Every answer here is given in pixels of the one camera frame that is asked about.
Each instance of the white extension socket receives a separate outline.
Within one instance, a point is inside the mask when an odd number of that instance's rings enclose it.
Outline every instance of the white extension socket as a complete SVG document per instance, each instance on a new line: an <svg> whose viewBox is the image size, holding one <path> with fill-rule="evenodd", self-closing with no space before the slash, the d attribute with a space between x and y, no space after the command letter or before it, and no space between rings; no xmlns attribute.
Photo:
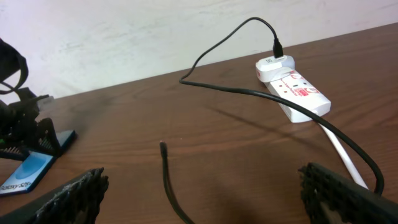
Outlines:
<svg viewBox="0 0 398 224"><path fill-rule="evenodd" d="M294 102L318 116L330 111L330 100L294 70L294 60L291 56L261 59L256 63L256 68L257 77L273 95ZM295 109L280 103L279 105L293 123L312 120Z"/></svg>

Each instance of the power socket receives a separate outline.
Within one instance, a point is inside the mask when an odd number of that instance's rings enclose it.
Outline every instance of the power socket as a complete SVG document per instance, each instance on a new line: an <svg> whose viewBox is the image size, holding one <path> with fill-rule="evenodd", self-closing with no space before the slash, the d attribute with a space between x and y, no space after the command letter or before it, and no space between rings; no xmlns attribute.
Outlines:
<svg viewBox="0 0 398 224"><path fill-rule="evenodd" d="M318 116L323 116L330 111L330 100L311 85L310 82L304 79L298 71L294 70L294 61L288 63L289 67L284 67L283 64L282 66L278 65L275 67L276 63L282 64L280 60L274 57L261 59L256 63L257 77L260 81L272 80L271 82L264 83L273 95L296 103ZM295 109L280 103L279 105L293 123L312 120Z"/></svg>

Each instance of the wooden table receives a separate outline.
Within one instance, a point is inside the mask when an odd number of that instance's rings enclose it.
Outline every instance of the wooden table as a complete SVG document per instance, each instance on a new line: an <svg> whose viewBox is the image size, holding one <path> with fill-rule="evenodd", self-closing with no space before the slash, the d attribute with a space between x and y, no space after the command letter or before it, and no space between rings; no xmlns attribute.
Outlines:
<svg viewBox="0 0 398 224"><path fill-rule="evenodd" d="M398 202L398 24L285 53L331 100L325 119L377 162L383 196ZM202 66L189 80L267 91L254 64L269 55ZM42 117L53 118L59 131L75 129L79 138L33 192L1 198L0 215L87 169L105 167L110 186L97 223L181 223L163 189L162 139L175 194L196 223L309 223L297 169L318 162L349 177L320 127L290 123L273 101L181 85L186 72L57 99ZM373 189L370 168L347 151ZM18 165L2 159L0 182Z"/></svg>

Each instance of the black strap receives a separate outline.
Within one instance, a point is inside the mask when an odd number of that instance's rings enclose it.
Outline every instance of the black strap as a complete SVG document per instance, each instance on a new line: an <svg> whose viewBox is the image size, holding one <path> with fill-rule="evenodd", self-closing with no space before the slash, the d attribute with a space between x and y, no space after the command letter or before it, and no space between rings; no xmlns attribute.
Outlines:
<svg viewBox="0 0 398 224"><path fill-rule="evenodd" d="M15 55L19 64L19 69L21 70L19 81L15 87L10 88L10 90L0 90L0 94L5 95L18 90L25 83L29 74L29 70L27 68L26 59L14 47L11 47L9 44L5 43L2 39L0 39L0 44L4 47L5 50L12 52L12 54Z"/></svg>

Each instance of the white wall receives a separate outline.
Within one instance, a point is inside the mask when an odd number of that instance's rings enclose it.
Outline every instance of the white wall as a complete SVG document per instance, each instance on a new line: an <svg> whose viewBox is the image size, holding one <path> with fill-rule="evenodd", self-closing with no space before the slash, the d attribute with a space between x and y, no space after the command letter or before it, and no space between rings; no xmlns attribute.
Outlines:
<svg viewBox="0 0 398 224"><path fill-rule="evenodd" d="M251 16L289 46L398 22L397 12L396 0L0 0L0 37L27 58L25 86L59 98L188 68ZM200 64L271 48L268 28L250 22Z"/></svg>

